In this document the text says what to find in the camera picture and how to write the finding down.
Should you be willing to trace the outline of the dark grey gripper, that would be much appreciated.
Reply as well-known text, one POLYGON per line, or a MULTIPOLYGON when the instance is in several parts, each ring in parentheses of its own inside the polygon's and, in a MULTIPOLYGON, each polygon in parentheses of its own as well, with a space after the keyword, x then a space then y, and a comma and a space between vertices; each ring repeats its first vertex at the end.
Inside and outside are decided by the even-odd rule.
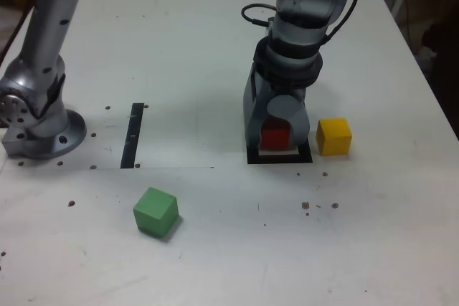
POLYGON ((306 89, 296 81, 273 74, 261 77, 253 65, 243 95, 246 146, 259 147, 261 127, 268 115, 288 126, 289 148, 303 145, 310 131, 305 98, 306 89))

